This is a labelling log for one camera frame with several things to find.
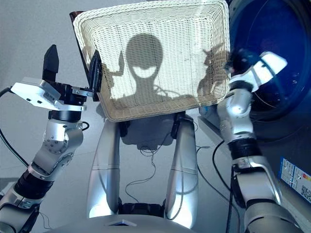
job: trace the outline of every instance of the metal bracket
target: metal bracket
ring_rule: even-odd
[[[277,204],[281,205],[281,191],[276,185],[276,178],[272,173],[270,165],[264,156],[249,156],[238,158],[232,161],[233,166],[238,166],[239,169],[249,169],[249,168],[262,168],[268,177],[268,180],[271,185],[272,192],[275,197],[275,201]]]

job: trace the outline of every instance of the cable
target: cable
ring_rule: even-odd
[[[267,0],[263,5],[262,5],[262,7],[259,9],[259,11],[257,12],[257,14],[256,14],[256,16],[255,16],[255,18],[254,18],[254,20],[253,20],[253,22],[252,22],[252,25],[251,25],[251,27],[249,28],[249,31],[248,31],[248,35],[247,35],[247,40],[246,40],[246,46],[247,46],[247,44],[248,44],[248,40],[249,40],[249,35],[250,35],[250,33],[251,33],[251,30],[252,30],[252,28],[253,28],[253,26],[254,26],[254,23],[255,23],[255,21],[256,21],[256,19],[257,19],[257,17],[258,17],[258,15],[259,15],[259,13],[262,11],[262,9],[264,8],[264,6],[268,3],[268,1],[269,0]]]
[[[197,132],[198,129],[199,129],[199,126],[198,126],[198,124],[197,124],[195,121],[193,121],[193,123],[194,123],[194,125],[196,126],[196,128],[194,127],[194,128],[195,128],[194,131]]]
[[[11,92],[11,88],[7,87],[4,90],[2,90],[0,92],[0,98],[7,92]],[[4,134],[2,133],[1,129],[0,129],[0,138],[2,139],[2,141],[4,142],[4,144],[7,146],[7,148],[26,166],[28,167],[29,164],[26,162],[26,160],[24,160],[17,152],[16,150],[14,150],[14,148],[10,145],[10,143],[6,140]]]
[[[266,101],[264,101],[262,98],[259,97],[259,95],[257,95],[256,92],[254,92],[255,96],[261,101],[263,102],[264,104],[268,105],[269,107],[272,107],[272,108],[276,108],[275,106],[272,106],[271,104],[267,103]]]
[[[200,149],[205,149],[205,148],[209,148],[207,146],[204,146],[204,147],[199,147],[196,151],[196,155],[198,155],[198,152],[200,151]],[[206,178],[205,176],[203,175],[203,173],[201,172],[200,170],[200,167],[198,165],[198,171],[201,175],[201,177],[203,178],[203,180],[225,201],[227,202],[230,202],[230,200],[228,198],[226,198],[220,191],[218,191]],[[234,212],[236,213],[237,215],[237,218],[238,218],[238,227],[237,227],[237,233],[240,233],[240,228],[241,228],[241,218],[240,218],[240,214],[239,214],[239,211],[238,211],[238,208],[233,204],[232,205],[233,207],[233,210]]]
[[[133,198],[137,203],[139,203],[139,200],[138,200],[137,198],[135,198],[134,196],[132,196],[131,194],[129,194],[128,191],[127,191],[127,188],[128,188],[129,186],[131,186],[131,185],[145,183],[145,182],[151,180],[151,179],[155,176],[155,174],[156,174],[156,165],[154,164],[154,155],[155,155],[155,154],[159,151],[159,149],[163,146],[163,144],[164,144],[164,142],[165,142],[165,140],[166,140],[166,138],[167,138],[168,135],[170,135],[170,133],[167,133],[167,134],[165,135],[165,137],[164,137],[162,143],[160,144],[160,146],[159,146],[156,150],[152,150],[152,149],[150,149],[148,146],[142,146],[142,147],[140,148],[140,150],[139,150],[140,153],[141,153],[143,156],[145,156],[145,157],[151,157],[151,165],[154,167],[154,172],[153,172],[153,174],[152,174],[150,177],[148,177],[148,178],[146,178],[146,179],[132,181],[132,182],[128,183],[128,184],[125,186],[125,193],[126,193],[129,197]]]
[[[167,217],[167,214],[166,214],[166,212],[164,211],[165,217],[166,217],[168,220],[173,221],[173,220],[179,215],[179,212],[180,212],[180,210],[181,210],[181,208],[182,208],[182,206],[183,206],[183,201],[184,201],[184,173],[181,172],[181,200],[180,200],[179,208],[178,208],[177,213],[176,213],[176,214],[174,215],[174,217],[172,217],[172,218]]]
[[[231,180],[233,178],[234,170],[231,167]],[[229,233],[230,231],[230,224],[231,224],[231,213],[232,213],[232,199],[233,199],[233,192],[232,192],[232,184],[230,185],[230,197],[229,197],[229,209],[228,209],[228,217],[227,217],[227,224],[225,228],[225,233]]]
[[[216,164],[215,164],[215,154],[216,154],[216,151],[217,149],[224,143],[225,141],[222,141],[221,143],[219,143],[214,152],[213,152],[213,156],[212,156],[212,161],[213,161],[213,166],[217,172],[217,175],[219,176],[220,180],[222,181],[222,183],[224,184],[224,186],[228,189],[229,192],[231,192],[231,189],[229,188],[229,186],[226,184],[226,182],[224,181],[223,177],[221,176],[220,172],[218,171],[218,168],[216,167]]]
[[[39,212],[39,214],[41,214],[41,216],[43,218],[43,228],[46,229],[46,230],[53,230],[53,228],[50,226],[50,219],[49,219],[49,217],[46,214],[42,213],[42,212]],[[44,216],[48,219],[48,227],[45,226],[45,218],[44,218]]]
[[[86,127],[82,129],[82,131],[87,130],[89,128],[89,124],[86,121],[82,121],[82,124],[86,124]]]

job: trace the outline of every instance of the silver robot arm segment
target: silver robot arm segment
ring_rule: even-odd
[[[120,190],[119,124],[106,120],[88,183],[87,217],[118,212]]]
[[[199,192],[194,124],[187,115],[177,117],[179,126],[166,193],[165,217],[192,228],[196,221]]]
[[[231,78],[231,90],[217,108],[221,134],[231,151],[235,171],[231,188],[238,205],[246,208],[246,233],[302,233],[291,214],[281,206],[281,192],[258,147],[249,117],[251,93],[286,64],[285,59],[272,52],[263,53],[245,73]]]
[[[50,119],[41,149],[20,179],[0,200],[0,231],[28,232],[40,203],[82,144],[82,122]]]

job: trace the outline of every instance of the black connector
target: black connector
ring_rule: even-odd
[[[28,199],[40,199],[53,185],[53,181],[43,181],[26,170],[14,186],[14,190]]]
[[[235,140],[228,143],[228,146],[233,160],[242,157],[262,155],[258,143],[254,138]]]

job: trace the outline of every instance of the black cable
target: black cable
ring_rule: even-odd
[[[231,167],[231,180],[233,178],[233,167]],[[225,228],[225,233],[229,233],[230,231],[230,223],[231,223],[231,213],[232,213],[232,199],[233,199],[233,192],[232,192],[232,184],[230,187],[230,197],[229,197],[229,209],[228,209],[228,218],[227,218],[227,225]]]
[[[11,92],[11,88],[7,87],[4,90],[2,90],[0,92],[0,98],[7,92]],[[7,146],[7,148],[26,166],[28,167],[29,164],[17,153],[16,150],[14,150],[14,148],[10,145],[10,143],[6,140],[4,134],[2,133],[1,129],[0,129],[0,138],[2,139],[2,141],[4,142],[4,144]]]
[[[209,148],[209,147],[199,147],[198,149],[197,149],[197,151],[196,151],[196,155],[198,155],[198,152],[199,152],[199,150],[200,149],[202,149],[202,148]],[[224,199],[225,201],[227,201],[227,202],[230,202],[230,200],[228,199],[228,198],[226,198],[220,191],[218,191],[206,178],[205,178],[205,176],[203,175],[203,173],[201,172],[201,170],[200,170],[200,167],[199,167],[199,165],[197,165],[198,166],[198,171],[199,171],[199,173],[200,173],[200,175],[201,175],[201,177],[203,178],[203,180],[222,198],[222,199]],[[236,213],[236,215],[237,215],[237,218],[238,218],[238,227],[237,227],[237,233],[240,233],[240,228],[241,228],[241,218],[240,218],[240,214],[239,214],[239,211],[238,211],[238,208],[233,204],[232,205],[232,207],[233,207],[233,210],[234,210],[234,212]]]
[[[219,143],[219,144],[216,146],[216,148],[215,148],[215,150],[214,150],[214,152],[213,152],[212,161],[213,161],[213,166],[214,166],[214,168],[215,168],[215,170],[216,170],[216,172],[217,172],[217,175],[219,176],[220,180],[222,181],[222,183],[224,184],[224,186],[228,189],[228,191],[231,192],[231,189],[230,189],[229,186],[225,183],[223,177],[221,176],[221,174],[220,174],[220,172],[219,172],[219,170],[218,170],[218,168],[217,168],[217,166],[216,166],[216,164],[215,164],[215,154],[216,154],[216,151],[217,151],[217,149],[218,149],[224,142],[225,142],[225,141],[222,141],[221,143]]]
[[[86,124],[86,127],[82,129],[82,131],[87,130],[89,128],[89,124],[86,121],[82,121],[82,124]]]

